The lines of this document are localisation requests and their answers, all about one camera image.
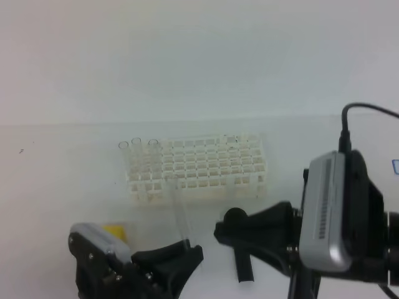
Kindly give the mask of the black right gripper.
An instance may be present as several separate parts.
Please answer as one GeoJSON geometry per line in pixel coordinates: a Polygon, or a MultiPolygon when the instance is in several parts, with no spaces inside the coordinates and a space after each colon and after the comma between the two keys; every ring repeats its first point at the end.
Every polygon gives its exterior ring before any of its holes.
{"type": "MultiPolygon", "coordinates": [[[[291,274],[289,298],[317,298],[323,277],[374,283],[388,298],[397,298],[390,289],[390,277],[398,277],[398,226],[389,226],[390,214],[384,211],[383,196],[370,180],[360,152],[343,154],[342,238],[352,263],[344,272],[321,272],[307,268],[299,255],[291,274]]],[[[309,169],[304,171],[302,213],[308,172],[309,169]]]]}

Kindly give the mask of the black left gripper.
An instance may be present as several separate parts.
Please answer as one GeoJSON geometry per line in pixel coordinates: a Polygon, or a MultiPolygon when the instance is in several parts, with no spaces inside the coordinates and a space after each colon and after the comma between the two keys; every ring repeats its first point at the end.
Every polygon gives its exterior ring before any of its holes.
{"type": "Polygon", "coordinates": [[[187,240],[130,256],[130,248],[108,232],[72,232],[69,250],[77,266],[79,298],[179,298],[187,281],[203,261],[200,245],[187,240]],[[157,274],[165,296],[137,272],[157,274]]]}

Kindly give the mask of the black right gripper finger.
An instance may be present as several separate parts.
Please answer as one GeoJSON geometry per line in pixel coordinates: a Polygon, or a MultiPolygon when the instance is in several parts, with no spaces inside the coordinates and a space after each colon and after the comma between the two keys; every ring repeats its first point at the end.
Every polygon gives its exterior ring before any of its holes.
{"type": "Polygon", "coordinates": [[[294,248],[299,245],[300,235],[300,220],[296,212],[297,209],[288,201],[251,215],[234,207],[216,223],[214,236],[219,243],[232,247],[294,248]]]}
{"type": "Polygon", "coordinates": [[[292,274],[290,253],[286,249],[254,247],[246,250],[250,255],[265,262],[279,273],[290,277],[292,274]]]}

